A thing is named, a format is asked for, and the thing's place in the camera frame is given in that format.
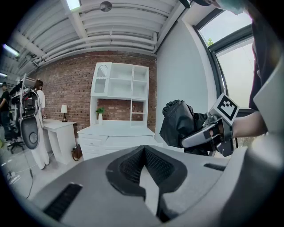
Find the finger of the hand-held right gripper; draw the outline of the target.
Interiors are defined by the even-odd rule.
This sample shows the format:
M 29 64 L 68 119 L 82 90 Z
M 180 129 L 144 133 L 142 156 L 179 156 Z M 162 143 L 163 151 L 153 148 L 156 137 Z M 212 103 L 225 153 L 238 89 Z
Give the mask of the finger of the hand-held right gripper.
M 216 134 L 215 136 L 212 136 L 210 134 L 210 131 L 213 131 L 214 128 L 218 129 L 218 123 L 204 125 L 199 131 L 188 137 L 183 138 L 181 140 L 181 146 L 183 148 L 191 148 L 210 142 L 219 135 Z

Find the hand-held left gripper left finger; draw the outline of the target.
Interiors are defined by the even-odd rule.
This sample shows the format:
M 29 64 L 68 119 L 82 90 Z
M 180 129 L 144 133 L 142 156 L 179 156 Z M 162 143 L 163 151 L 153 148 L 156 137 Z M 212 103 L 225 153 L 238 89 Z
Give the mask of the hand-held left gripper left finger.
M 145 160 L 144 146 L 115 159 L 106 168 L 108 182 L 125 196 L 146 196 L 146 190 L 140 186 Z

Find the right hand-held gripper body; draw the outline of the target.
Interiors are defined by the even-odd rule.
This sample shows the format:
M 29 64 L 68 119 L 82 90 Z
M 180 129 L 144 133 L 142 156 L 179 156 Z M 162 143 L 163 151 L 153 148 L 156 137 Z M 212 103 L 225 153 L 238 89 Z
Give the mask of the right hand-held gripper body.
M 209 126 L 211 144 L 224 157 L 233 153 L 233 122 L 239 106 L 222 93 L 207 113 L 205 125 Z

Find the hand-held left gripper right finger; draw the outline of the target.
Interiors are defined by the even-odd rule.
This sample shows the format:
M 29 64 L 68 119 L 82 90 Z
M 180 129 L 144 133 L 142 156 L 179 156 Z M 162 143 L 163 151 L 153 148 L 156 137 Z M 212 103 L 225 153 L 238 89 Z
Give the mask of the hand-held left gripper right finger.
M 160 193 L 178 190 L 187 177 L 187 168 L 182 162 L 150 146 L 145 146 L 145 167 Z

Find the black cloth item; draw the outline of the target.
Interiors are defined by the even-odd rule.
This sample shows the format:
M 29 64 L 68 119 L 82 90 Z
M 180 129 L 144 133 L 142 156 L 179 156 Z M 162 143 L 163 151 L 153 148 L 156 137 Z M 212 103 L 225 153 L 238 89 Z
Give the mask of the black cloth item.
M 200 130 L 207 119 L 203 113 L 194 113 L 183 100 L 168 102 L 162 110 L 164 120 L 160 136 L 168 146 L 182 148 L 183 138 Z

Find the person's right forearm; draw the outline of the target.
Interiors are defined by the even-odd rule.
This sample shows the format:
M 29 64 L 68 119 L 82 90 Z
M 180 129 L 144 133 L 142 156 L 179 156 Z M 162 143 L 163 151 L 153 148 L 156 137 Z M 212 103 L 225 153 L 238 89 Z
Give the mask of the person's right forearm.
M 267 132 L 267 126 L 259 111 L 237 117 L 233 122 L 233 138 L 257 137 Z

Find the small white drawer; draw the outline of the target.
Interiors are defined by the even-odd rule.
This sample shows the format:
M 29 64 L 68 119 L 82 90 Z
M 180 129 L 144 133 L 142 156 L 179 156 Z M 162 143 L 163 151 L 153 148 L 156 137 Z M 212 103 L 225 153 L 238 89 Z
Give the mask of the small white drawer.
M 101 146 L 107 140 L 107 137 L 95 137 L 95 138 L 79 138 L 80 144 L 87 146 Z
M 87 146 L 87 145 L 82 145 L 81 147 L 82 151 L 85 153 L 92 153 L 92 154 L 97 154 L 97 155 L 104 155 L 107 154 L 104 148 L 100 146 Z

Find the white desk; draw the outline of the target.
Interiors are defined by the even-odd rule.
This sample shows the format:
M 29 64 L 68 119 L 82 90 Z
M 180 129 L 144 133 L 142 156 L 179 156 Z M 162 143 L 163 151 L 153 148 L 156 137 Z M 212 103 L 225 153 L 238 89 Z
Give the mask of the white desk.
M 154 133 L 147 127 L 130 127 L 130 126 L 106 126 L 106 125 L 93 125 L 78 131 L 79 138 L 95 138 L 95 137 L 109 137 L 109 136 L 153 136 Z M 82 151 L 83 159 L 88 160 L 102 155 L 85 153 Z

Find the dark framed window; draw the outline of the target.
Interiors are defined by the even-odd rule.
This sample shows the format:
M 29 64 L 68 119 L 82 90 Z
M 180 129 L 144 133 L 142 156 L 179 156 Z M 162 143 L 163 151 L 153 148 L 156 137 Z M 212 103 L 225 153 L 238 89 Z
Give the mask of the dark framed window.
M 193 29 L 204 67 L 213 77 L 209 84 L 217 96 L 225 93 L 232 98 L 240 107 L 238 116 L 251 114 L 249 97 L 254 72 L 251 18 L 245 13 L 235 15 L 214 9 Z

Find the brown bag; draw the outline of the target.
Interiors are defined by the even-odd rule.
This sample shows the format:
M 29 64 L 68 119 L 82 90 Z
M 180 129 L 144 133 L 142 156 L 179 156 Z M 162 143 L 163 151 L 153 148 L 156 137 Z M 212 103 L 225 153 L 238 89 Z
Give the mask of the brown bag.
M 79 161 L 83 156 L 80 144 L 72 148 L 71 155 L 74 161 Z

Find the green plant in white vase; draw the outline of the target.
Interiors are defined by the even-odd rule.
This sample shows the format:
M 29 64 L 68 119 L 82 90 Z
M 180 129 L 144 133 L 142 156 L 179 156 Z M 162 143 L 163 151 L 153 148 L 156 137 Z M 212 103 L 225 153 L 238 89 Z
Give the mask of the green plant in white vase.
M 98 114 L 98 124 L 102 125 L 103 124 L 103 113 L 104 113 L 104 108 L 98 108 L 96 110 L 96 113 Z

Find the person's black t-shirt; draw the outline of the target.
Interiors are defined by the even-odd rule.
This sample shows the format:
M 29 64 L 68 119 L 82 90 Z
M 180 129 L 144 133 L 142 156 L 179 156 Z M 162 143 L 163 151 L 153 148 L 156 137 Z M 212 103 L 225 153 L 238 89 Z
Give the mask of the person's black t-shirt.
M 274 71 L 283 48 L 277 34 L 257 8 L 257 0 L 245 1 L 248 14 L 252 18 L 252 34 L 254 37 L 252 46 L 254 72 L 249 108 L 258 111 L 253 99 Z

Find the small white writing table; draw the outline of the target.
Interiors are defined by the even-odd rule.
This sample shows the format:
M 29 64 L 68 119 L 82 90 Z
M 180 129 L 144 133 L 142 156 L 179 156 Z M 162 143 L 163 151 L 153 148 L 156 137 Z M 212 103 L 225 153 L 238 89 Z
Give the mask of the small white writing table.
M 71 151 L 76 146 L 75 122 L 61 122 L 59 120 L 43 120 L 43 129 L 48 134 L 48 141 L 55 159 L 62 164 L 73 161 Z

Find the white shade table lamp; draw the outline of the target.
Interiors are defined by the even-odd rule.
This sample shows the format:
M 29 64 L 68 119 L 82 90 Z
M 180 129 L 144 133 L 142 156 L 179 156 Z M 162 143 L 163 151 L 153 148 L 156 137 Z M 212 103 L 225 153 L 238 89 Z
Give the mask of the white shade table lamp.
M 68 122 L 68 120 L 66 118 L 66 113 L 67 113 L 67 105 L 66 104 L 61 105 L 61 111 L 60 112 L 63 114 L 62 122 Z

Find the white hutch shelf unit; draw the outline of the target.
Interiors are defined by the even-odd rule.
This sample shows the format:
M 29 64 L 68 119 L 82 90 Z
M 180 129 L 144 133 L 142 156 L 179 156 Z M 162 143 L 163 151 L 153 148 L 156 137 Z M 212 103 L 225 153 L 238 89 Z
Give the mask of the white hutch shelf unit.
M 97 63 L 94 71 L 90 124 L 98 124 L 96 110 L 103 107 L 103 124 L 118 121 L 147 126 L 149 68 L 124 63 Z

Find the black office chair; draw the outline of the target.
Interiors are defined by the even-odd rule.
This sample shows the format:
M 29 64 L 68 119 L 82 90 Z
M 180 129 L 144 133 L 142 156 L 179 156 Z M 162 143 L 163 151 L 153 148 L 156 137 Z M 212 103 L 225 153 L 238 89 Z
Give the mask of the black office chair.
M 6 138 L 9 141 L 9 144 L 7 145 L 7 149 L 8 151 L 11 152 L 11 154 L 14 154 L 15 148 L 18 148 L 18 147 L 20 147 L 24 151 L 24 142 L 18 140 L 19 138 L 21 138 L 21 134 L 15 125 L 12 125 L 10 123 L 9 134 L 7 135 Z

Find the clothes rack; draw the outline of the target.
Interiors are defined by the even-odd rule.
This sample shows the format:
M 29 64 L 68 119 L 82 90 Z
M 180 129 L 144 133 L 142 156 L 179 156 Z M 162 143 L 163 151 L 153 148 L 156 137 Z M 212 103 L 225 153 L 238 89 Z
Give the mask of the clothes rack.
M 25 85 L 25 81 L 27 80 L 27 74 L 14 86 L 11 90 L 10 94 L 10 105 L 17 105 L 22 102 L 22 97 L 24 94 L 28 92 L 30 89 L 29 86 Z

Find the round ceiling fixture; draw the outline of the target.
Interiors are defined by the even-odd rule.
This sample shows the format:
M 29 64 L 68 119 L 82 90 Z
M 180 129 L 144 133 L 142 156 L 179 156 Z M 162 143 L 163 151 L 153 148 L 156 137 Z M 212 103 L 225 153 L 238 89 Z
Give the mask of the round ceiling fixture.
M 102 12 L 109 12 L 113 8 L 113 5 L 109 1 L 103 1 L 99 7 Z

